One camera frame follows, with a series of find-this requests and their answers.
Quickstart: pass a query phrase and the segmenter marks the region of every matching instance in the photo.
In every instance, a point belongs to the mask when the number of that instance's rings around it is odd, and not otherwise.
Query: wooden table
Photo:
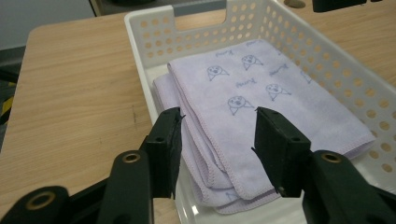
[[[293,11],[396,86],[395,1],[323,14],[306,3]],[[33,189],[60,185],[74,194],[106,178],[114,158],[149,133],[124,15],[30,33],[0,154],[0,217]],[[173,201],[154,206],[157,223],[178,223]]]

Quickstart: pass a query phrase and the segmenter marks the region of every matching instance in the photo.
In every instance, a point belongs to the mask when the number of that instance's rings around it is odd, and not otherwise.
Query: basket
[[[179,31],[175,17],[225,8],[221,24]],[[154,78],[179,57],[262,38],[299,65],[364,122],[377,137],[353,162],[366,180],[396,193],[396,90],[276,0],[228,0],[157,7],[125,16],[152,122],[159,114]],[[301,200],[279,199],[248,212],[221,216],[196,204],[186,168],[180,169],[177,210],[182,223],[306,223]]]

